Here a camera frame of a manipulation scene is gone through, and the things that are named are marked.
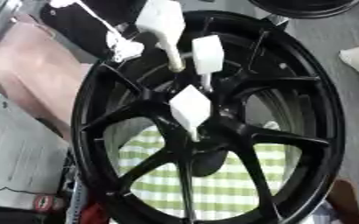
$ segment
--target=black wheel rim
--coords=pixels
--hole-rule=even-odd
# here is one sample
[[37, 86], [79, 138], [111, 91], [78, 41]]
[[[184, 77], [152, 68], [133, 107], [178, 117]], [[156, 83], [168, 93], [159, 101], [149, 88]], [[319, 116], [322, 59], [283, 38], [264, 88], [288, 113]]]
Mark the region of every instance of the black wheel rim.
[[359, 0], [250, 1], [266, 11], [289, 18], [328, 18], [359, 4]]
[[[165, 55], [156, 49], [147, 50], [143, 57], [121, 65], [99, 61], [83, 81], [74, 105], [72, 124], [74, 155], [83, 181], [120, 223], [298, 223], [324, 199], [342, 161], [344, 119], [333, 84], [300, 43], [270, 24], [218, 11], [189, 12], [186, 21], [179, 49], [184, 52], [188, 67], [164, 90], [157, 91], [155, 87], [173, 80], [175, 75], [167, 69]], [[190, 55], [186, 53], [191, 52], [191, 39], [210, 33], [220, 36], [226, 52], [223, 78], [213, 82], [219, 94], [208, 96], [214, 105], [213, 118], [201, 127], [204, 139], [214, 141], [192, 143], [171, 117], [167, 101], [190, 82], [198, 85]], [[270, 60], [278, 64], [285, 62], [290, 67], [289, 72], [278, 76], [260, 72], [270, 69], [259, 61], [263, 55], [270, 54]], [[110, 97], [116, 91], [116, 83], [125, 87], [123, 95], [131, 93], [136, 100], [120, 108], [108, 108], [113, 101], [119, 101]], [[265, 89], [311, 96], [316, 121], [312, 136], [247, 124], [238, 104]], [[120, 178], [110, 165], [102, 135], [110, 124], [133, 117], [151, 119], [158, 126], [166, 146]], [[254, 143], [289, 144], [302, 150], [298, 168], [273, 197], [252, 150]], [[230, 219], [198, 220], [194, 216], [189, 161], [206, 146], [222, 148], [209, 147], [216, 144], [229, 146], [243, 161], [256, 184], [260, 204], [257, 209]], [[180, 151], [175, 150], [179, 145], [182, 146]], [[131, 183], [140, 175], [169, 162], [179, 168], [186, 214], [183, 219], [161, 213], [130, 193]]]

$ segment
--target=plaid fabric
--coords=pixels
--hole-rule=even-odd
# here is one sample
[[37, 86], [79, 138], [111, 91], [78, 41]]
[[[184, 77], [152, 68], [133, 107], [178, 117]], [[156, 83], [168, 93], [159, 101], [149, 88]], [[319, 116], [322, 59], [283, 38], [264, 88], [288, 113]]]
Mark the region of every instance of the plaid fabric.
[[[121, 175], [163, 148], [165, 141], [156, 126], [144, 129], [119, 151]], [[276, 193], [283, 182], [285, 146], [258, 144], [256, 153], [270, 189]], [[204, 177], [193, 177], [194, 206], [198, 219], [218, 220], [250, 211], [258, 205], [256, 187], [249, 173], [234, 153], [229, 153], [223, 167]], [[158, 210], [183, 217], [180, 179], [174, 164], [165, 164], [137, 180], [131, 191]]]

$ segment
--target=red object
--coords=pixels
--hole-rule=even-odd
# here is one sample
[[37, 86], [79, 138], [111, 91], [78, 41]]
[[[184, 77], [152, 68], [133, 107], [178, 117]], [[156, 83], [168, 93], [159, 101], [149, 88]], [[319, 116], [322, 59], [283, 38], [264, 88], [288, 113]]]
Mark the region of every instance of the red object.
[[97, 203], [91, 204], [81, 212], [81, 224], [107, 223], [109, 223], [109, 216]]
[[54, 197], [47, 195], [39, 195], [35, 197], [34, 209], [39, 213], [47, 213], [53, 207]]

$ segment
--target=white plastic fixture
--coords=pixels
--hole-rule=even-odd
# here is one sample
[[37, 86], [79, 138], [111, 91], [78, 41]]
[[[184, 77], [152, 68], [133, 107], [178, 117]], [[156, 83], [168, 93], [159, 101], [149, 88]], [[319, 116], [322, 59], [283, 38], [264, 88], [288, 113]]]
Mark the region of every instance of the white plastic fixture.
[[114, 28], [106, 20], [96, 15], [96, 13], [94, 13], [86, 4], [82, 2], [82, 0], [52, 0], [50, 5], [53, 8], [63, 8], [74, 3], [79, 4], [84, 11], [86, 11], [91, 17], [100, 21], [109, 30], [106, 42], [108, 47], [114, 50], [115, 62], [120, 63], [124, 60], [139, 57], [142, 54], [144, 50], [143, 44], [124, 38], [116, 28]]
[[136, 26], [141, 32], [152, 32], [157, 36], [174, 72], [179, 73], [184, 70], [185, 64], [177, 48], [185, 29], [185, 20], [179, 2], [148, 0], [138, 15]]
[[201, 85], [211, 92], [211, 75], [223, 69], [224, 50], [217, 35], [195, 38], [192, 41], [194, 66], [201, 76]]
[[211, 101], [192, 85], [170, 100], [172, 116], [187, 130], [193, 141], [199, 141], [197, 128], [211, 116]]

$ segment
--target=white cube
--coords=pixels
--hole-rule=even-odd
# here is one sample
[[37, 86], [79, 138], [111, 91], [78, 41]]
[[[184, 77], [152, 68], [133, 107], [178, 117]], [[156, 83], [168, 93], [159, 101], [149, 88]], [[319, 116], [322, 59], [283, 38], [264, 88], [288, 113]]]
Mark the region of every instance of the white cube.
[[217, 35], [195, 38], [192, 49], [197, 74], [212, 74], [223, 69], [224, 50]]
[[192, 85], [170, 100], [172, 116], [189, 132], [196, 130], [211, 115], [211, 101]]
[[159, 42], [177, 45], [185, 29], [185, 20], [179, 2], [172, 0], [148, 0], [138, 15], [136, 26], [140, 31], [152, 32]]

